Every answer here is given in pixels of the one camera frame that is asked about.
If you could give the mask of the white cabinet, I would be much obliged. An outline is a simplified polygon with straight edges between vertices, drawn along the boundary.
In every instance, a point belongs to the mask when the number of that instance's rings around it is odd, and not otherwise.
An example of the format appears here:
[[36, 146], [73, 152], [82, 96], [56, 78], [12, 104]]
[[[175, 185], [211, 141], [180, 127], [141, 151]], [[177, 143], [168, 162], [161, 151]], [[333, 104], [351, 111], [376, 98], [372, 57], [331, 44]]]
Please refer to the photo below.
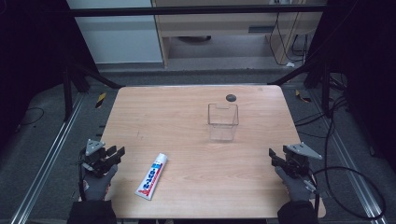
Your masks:
[[[66, 0], [71, 9], [152, 7], [151, 0]], [[161, 63], [153, 16], [76, 17], [97, 64]]]

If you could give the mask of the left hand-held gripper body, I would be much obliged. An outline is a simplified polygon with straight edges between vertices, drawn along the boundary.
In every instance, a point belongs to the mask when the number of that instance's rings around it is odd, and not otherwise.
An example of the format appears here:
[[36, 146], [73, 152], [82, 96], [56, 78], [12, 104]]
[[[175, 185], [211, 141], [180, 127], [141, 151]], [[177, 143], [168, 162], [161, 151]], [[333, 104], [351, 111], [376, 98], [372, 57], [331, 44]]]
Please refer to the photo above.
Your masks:
[[88, 172], [92, 172], [97, 177], [103, 177], [111, 167], [107, 161], [105, 148], [106, 143], [89, 139], [86, 146], [80, 152], [78, 163]]

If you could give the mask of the wooden desk cabinet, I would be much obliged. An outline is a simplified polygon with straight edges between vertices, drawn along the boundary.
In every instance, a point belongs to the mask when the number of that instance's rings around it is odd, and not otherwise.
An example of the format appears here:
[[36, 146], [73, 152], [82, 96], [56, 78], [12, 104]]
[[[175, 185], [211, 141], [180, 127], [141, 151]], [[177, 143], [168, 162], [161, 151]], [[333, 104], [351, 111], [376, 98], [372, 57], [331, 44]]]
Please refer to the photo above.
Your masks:
[[[327, 0], [151, 0], [155, 7], [316, 5]], [[290, 60], [289, 51], [298, 35], [316, 31], [320, 12], [158, 15], [159, 36], [265, 34], [277, 63]]]

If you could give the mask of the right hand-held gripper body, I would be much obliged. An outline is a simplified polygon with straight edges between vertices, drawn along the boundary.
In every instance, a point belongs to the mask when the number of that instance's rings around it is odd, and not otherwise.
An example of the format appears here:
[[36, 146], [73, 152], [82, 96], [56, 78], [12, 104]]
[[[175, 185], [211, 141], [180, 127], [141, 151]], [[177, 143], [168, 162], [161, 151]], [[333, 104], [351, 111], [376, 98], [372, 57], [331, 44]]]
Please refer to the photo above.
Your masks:
[[284, 171], [291, 178], [308, 176], [310, 159], [321, 160], [322, 156], [304, 142], [283, 146], [286, 158]]

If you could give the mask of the black metal frame bar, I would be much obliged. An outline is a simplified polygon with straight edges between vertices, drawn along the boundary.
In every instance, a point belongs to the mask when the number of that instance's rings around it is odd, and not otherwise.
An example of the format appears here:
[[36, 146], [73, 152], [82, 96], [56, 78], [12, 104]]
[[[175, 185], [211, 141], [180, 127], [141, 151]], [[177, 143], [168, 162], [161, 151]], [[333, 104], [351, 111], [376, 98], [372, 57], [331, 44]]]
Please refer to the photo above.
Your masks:
[[327, 8], [328, 8], [327, 5], [126, 7], [126, 8], [70, 9], [67, 11], [67, 14], [74, 17], [194, 15], [194, 14], [234, 14], [234, 13], [320, 12], [326, 10]]

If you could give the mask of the clear plastic box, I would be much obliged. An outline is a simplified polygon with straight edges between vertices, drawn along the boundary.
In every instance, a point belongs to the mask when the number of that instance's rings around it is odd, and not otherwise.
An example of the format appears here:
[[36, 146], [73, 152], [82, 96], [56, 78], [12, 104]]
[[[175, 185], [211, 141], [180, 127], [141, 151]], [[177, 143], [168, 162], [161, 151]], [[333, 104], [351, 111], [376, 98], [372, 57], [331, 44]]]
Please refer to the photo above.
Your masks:
[[239, 124], [238, 105], [209, 104], [207, 108], [209, 138], [214, 141], [233, 141]]

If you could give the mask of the black metal stand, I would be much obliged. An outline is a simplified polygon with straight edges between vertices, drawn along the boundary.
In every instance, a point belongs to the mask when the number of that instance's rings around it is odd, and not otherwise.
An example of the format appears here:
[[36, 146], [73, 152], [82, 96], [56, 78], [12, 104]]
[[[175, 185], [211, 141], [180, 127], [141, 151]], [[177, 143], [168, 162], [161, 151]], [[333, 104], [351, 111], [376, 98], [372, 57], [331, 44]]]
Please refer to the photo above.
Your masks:
[[111, 89], [122, 88], [122, 85], [101, 76], [98, 72], [94, 72], [79, 63], [67, 62], [63, 66], [64, 120], [69, 120], [73, 113], [72, 86], [75, 86], [78, 92], [87, 92], [91, 87], [85, 76], [92, 77]]
[[287, 81], [301, 75], [306, 74], [304, 85], [308, 89], [315, 88], [319, 83], [321, 84], [321, 108], [327, 118], [332, 117], [330, 109], [330, 87], [331, 87], [331, 71], [330, 60], [324, 57], [311, 58], [302, 66], [294, 69], [285, 76], [269, 82], [269, 85], [281, 86]]

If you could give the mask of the white toothpaste tube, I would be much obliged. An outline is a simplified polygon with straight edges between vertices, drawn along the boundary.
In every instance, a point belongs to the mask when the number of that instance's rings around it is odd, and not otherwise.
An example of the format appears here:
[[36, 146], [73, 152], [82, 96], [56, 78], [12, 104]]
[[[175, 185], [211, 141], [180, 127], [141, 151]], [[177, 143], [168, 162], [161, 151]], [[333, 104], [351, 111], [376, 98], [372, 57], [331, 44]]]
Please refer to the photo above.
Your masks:
[[150, 201], [166, 163], [167, 156], [160, 153], [149, 167], [147, 174], [134, 194]]

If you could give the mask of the person's right hand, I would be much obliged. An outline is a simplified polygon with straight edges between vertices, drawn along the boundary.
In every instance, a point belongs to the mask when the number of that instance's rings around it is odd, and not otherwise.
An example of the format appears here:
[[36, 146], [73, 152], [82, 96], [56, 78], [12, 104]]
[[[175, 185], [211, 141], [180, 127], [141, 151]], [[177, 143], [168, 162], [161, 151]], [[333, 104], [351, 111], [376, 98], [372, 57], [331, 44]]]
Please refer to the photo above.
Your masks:
[[288, 176], [279, 166], [275, 168], [275, 172], [281, 178], [282, 183], [286, 186], [292, 202], [310, 201], [312, 191], [307, 188], [305, 182], [301, 178], [292, 178]]

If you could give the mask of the aluminium floor rail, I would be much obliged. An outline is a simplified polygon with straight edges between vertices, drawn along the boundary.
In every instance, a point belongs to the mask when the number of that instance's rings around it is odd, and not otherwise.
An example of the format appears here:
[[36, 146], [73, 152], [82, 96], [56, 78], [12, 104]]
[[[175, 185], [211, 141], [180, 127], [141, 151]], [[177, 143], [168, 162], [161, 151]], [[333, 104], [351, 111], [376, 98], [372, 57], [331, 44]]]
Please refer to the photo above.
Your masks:
[[[343, 98], [336, 99], [331, 107], [332, 115], [333, 111], [337, 106], [343, 104], [346, 100]], [[385, 217], [385, 212], [387, 210], [386, 200], [383, 197], [381, 191], [375, 185], [375, 183], [366, 175], [361, 173], [356, 166], [355, 162], [352, 160], [351, 156], [347, 152], [347, 148], [344, 145], [339, 133], [333, 127], [333, 118], [322, 119], [324, 125], [328, 128], [327, 135], [325, 137], [325, 147], [324, 147], [324, 168], [320, 170], [325, 175], [326, 186], [330, 197], [346, 212], [357, 218], [370, 221], [371, 224], [388, 224]], [[337, 154], [341, 166], [329, 166], [328, 165], [328, 149], [332, 147], [334, 152]], [[341, 170], [346, 172], [346, 175], [350, 181], [351, 186], [357, 195], [361, 206], [365, 212], [365, 215], [359, 215], [346, 206], [335, 196], [331, 183], [329, 182], [328, 172], [330, 170]]]
[[30, 216], [35, 206], [35, 203], [48, 180], [52, 167], [63, 149], [64, 142], [66, 141], [75, 123], [76, 118], [78, 117], [78, 113], [81, 109], [81, 105], [84, 101], [85, 96], [85, 93], [77, 94], [76, 101], [73, 103], [72, 106], [72, 112], [70, 117], [63, 122], [60, 131], [57, 133], [43, 163], [41, 164], [38, 172], [35, 175], [34, 181], [32, 182], [25, 196], [23, 197], [23, 200], [18, 206], [18, 209], [15, 211], [14, 215], [9, 221], [9, 224], [25, 224], [27, 222], [28, 217]]

